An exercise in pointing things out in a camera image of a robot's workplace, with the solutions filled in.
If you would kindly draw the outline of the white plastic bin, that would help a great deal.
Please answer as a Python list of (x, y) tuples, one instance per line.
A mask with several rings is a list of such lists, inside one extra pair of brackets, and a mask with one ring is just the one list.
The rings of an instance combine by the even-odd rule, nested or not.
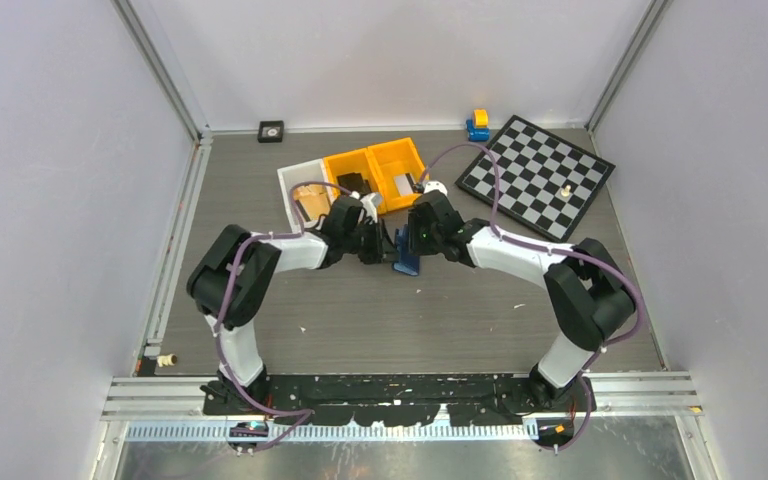
[(279, 187), (293, 232), (311, 228), (329, 212), (336, 191), (321, 185), (328, 180), (322, 158), (278, 168)]

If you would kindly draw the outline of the orange plastic bin left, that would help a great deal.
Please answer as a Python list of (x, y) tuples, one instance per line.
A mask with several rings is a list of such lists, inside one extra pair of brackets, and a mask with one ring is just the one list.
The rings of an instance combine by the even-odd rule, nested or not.
[(360, 187), (361, 193), (379, 193), (384, 197), (383, 174), (368, 147), (325, 156), (324, 165), (331, 183), (344, 188)]

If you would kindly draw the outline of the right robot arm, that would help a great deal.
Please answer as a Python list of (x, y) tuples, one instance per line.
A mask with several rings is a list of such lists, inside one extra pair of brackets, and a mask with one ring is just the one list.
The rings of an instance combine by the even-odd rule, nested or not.
[(544, 410), (556, 410), (570, 398), (574, 380), (626, 320), (641, 312), (640, 292), (594, 239), (551, 243), (512, 234), (487, 220), (466, 221), (441, 191), (416, 199), (408, 229), (414, 255), (441, 254), (547, 292), (560, 332), (528, 378), (532, 400)]

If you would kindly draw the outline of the card in orange bin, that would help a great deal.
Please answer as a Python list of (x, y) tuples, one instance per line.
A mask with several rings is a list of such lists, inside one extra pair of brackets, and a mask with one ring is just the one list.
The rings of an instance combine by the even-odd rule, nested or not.
[(398, 197), (414, 197), (417, 194), (415, 180), (409, 172), (395, 175), (393, 181)]

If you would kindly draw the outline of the black object in bin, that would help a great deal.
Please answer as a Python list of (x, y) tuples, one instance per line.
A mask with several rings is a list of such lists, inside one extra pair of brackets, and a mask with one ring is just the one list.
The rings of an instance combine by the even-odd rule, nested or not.
[(337, 183), (339, 186), (352, 191), (358, 191), (361, 194), (372, 193), (372, 187), (369, 180), (366, 179), (361, 173), (351, 172), (337, 176)]

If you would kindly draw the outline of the black white chessboard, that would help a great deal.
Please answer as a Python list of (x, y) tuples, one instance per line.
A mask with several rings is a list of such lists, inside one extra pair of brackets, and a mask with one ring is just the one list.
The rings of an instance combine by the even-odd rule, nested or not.
[[(615, 165), (517, 115), (487, 143), (497, 158), (478, 155), (455, 182), (471, 196), (553, 242), (571, 236)], [(560, 191), (571, 186), (571, 195)]]

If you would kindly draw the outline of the small black square device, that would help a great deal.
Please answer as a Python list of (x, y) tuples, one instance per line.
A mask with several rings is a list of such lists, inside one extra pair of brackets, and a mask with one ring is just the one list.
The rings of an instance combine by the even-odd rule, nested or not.
[(262, 144), (281, 143), (284, 131), (285, 123), (283, 120), (261, 121), (258, 126), (257, 141)]

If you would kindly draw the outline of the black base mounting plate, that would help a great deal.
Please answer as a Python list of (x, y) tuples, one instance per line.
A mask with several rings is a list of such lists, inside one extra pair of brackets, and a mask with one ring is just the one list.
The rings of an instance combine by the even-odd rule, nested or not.
[(317, 426), (427, 426), (441, 414), (456, 427), (513, 425), (529, 414), (568, 420), (596, 409), (589, 380), (556, 393), (502, 373), (270, 375), (249, 387), (255, 405), (228, 380), (216, 378), (200, 390), (208, 416), (278, 412), (276, 423), (286, 426), (299, 418)]

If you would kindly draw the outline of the small beige spool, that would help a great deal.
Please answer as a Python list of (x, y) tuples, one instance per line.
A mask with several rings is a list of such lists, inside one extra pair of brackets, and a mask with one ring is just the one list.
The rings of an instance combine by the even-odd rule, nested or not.
[(159, 355), (155, 358), (157, 368), (166, 368), (175, 366), (177, 363), (177, 356), (175, 354)]

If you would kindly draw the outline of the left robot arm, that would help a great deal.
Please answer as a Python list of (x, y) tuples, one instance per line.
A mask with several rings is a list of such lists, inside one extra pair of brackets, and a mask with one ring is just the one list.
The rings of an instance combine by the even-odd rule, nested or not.
[(312, 228), (296, 233), (250, 232), (227, 225), (191, 273), (186, 292), (218, 340), (220, 378), (240, 412), (258, 412), (267, 398), (265, 363), (254, 319), (273, 277), (294, 270), (321, 270), (355, 255), (379, 264), (395, 254), (377, 214), (377, 193), (341, 195)]

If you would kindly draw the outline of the tan items in white bin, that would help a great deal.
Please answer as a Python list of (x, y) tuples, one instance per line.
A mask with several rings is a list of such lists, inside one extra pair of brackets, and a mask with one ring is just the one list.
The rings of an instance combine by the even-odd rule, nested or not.
[(292, 193), (296, 206), (300, 209), (305, 223), (318, 220), (330, 211), (328, 189), (322, 185), (304, 185)]

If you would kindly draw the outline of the blue leather card holder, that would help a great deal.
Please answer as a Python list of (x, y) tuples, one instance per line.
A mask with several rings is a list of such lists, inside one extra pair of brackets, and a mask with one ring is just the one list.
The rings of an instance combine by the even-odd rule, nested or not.
[(395, 246), (397, 250), (396, 261), (392, 264), (392, 270), (404, 275), (416, 277), (420, 274), (420, 257), (412, 254), (409, 249), (409, 228), (405, 224), (395, 232)]

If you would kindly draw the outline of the orange plastic bin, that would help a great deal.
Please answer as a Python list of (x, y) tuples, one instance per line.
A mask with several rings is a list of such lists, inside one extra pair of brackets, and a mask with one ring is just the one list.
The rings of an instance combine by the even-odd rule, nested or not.
[(368, 147), (325, 156), (324, 165), (331, 183), (344, 188), (360, 187), (361, 193), (379, 193), (384, 197), (383, 174)]
[(384, 204), (388, 213), (408, 208), (419, 196), (398, 197), (395, 192), (393, 177), (409, 172), (415, 184), (425, 171), (425, 165), (412, 138), (404, 137), (368, 147), (374, 154), (384, 179)]

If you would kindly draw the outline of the orange plastic bin right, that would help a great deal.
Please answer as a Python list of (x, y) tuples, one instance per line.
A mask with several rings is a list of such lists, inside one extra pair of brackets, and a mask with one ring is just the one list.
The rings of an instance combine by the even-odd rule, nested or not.
[(393, 177), (409, 172), (415, 184), (425, 171), (425, 165), (412, 138), (404, 137), (368, 147), (374, 154), (384, 179), (384, 204), (388, 213), (408, 208), (419, 196), (398, 197), (395, 192)]

